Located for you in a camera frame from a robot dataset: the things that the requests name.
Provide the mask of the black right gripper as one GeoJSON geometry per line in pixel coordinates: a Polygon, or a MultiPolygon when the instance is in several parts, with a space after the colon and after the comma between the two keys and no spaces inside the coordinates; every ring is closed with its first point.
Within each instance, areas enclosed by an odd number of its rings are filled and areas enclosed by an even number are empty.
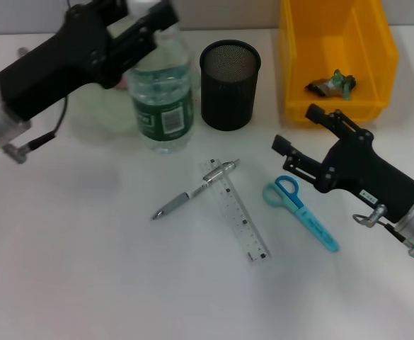
{"type": "Polygon", "coordinates": [[[305,117],[330,130],[338,141],[320,164],[276,135],[272,149],[286,157],[284,170],[305,181],[316,181],[321,193],[340,189],[371,208],[384,205],[384,217],[392,223],[408,214],[414,205],[414,180],[378,156],[370,131],[361,129],[341,110],[326,113],[316,104],[308,107],[305,117]]]}

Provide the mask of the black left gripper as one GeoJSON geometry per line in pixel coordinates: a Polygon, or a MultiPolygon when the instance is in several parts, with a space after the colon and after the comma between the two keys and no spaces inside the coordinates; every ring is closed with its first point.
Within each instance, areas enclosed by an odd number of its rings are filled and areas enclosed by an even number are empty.
{"type": "Polygon", "coordinates": [[[4,105],[22,120],[30,120],[86,84],[109,89],[157,48],[154,33],[177,22],[170,1],[74,5],[54,36],[0,71],[4,105]],[[134,23],[113,38],[108,26],[126,16],[134,23]]]}

